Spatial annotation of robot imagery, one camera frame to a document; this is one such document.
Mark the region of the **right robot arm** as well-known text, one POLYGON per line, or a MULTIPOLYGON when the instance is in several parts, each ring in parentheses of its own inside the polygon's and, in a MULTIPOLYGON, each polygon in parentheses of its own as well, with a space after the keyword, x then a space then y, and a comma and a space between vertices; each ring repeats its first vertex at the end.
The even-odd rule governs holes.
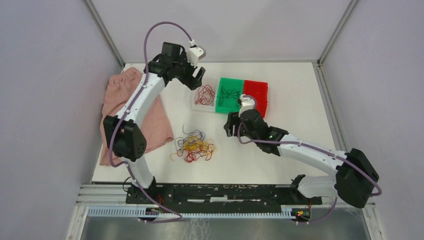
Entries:
POLYGON ((325 173, 299 175, 293 180, 288 196, 295 204, 329 197, 361 209, 370 197, 382 194, 377 171, 359 149, 331 150, 301 140, 287 130, 269 126, 255 109, 230 112, 223 128, 228 137, 238 138, 243 145, 255 144, 264 153, 297 160, 325 173))

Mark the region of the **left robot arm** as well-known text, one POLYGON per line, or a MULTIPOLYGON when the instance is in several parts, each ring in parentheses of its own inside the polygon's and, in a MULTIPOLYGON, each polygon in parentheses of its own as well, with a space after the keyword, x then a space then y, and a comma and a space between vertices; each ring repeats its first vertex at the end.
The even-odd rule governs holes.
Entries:
POLYGON ((121 159, 134 185, 139 187, 138 197, 147 204, 156 200, 158 191, 151 186, 155 177, 144 156, 148 141, 141 131, 141 123, 156 97, 173 79, 191 91, 202 85, 206 70, 198 67, 198 63, 205 56, 206 50, 193 41, 188 49, 164 42, 161 53, 145 65, 140 83, 127 103, 116 115, 108 115, 103 120, 110 156, 121 159))

